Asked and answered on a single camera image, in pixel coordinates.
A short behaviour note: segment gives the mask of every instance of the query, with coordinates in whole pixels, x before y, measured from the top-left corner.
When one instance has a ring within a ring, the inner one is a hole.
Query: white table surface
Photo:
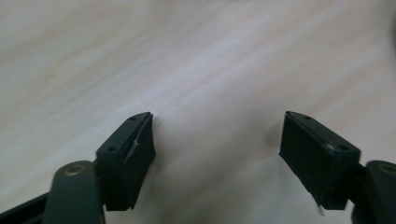
[[[107,223],[350,223],[318,214],[277,155],[309,115],[396,162],[396,2],[3,1],[0,212],[95,159],[154,114],[157,157],[135,210]]]

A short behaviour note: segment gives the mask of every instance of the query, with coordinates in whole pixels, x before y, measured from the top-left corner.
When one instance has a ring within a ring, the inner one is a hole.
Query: wood grain
[[[348,223],[277,156],[286,110],[396,161],[390,0],[0,3],[0,211],[128,117],[158,156],[107,223]]]

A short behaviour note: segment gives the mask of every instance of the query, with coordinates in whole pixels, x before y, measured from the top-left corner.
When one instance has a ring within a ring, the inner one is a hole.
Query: screw hole
[[[349,148],[345,147],[345,146],[340,146],[341,150],[347,151],[349,150]]]

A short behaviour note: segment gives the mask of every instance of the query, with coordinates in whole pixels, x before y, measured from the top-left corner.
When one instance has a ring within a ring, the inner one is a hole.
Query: metal pin
[[[321,205],[318,206],[318,212],[321,216],[324,217],[324,211],[323,211],[323,207]]]
[[[77,164],[77,165],[73,165],[68,167],[65,171],[64,174],[67,176],[71,176],[71,175],[78,175],[79,173],[81,173],[83,170],[85,169],[85,166]]]

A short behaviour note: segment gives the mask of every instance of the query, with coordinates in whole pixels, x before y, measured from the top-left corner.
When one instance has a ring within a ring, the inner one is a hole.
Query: tabletop
[[[107,223],[350,223],[278,156],[285,111],[396,162],[390,0],[3,1],[0,212],[50,189],[132,115],[157,157]]]

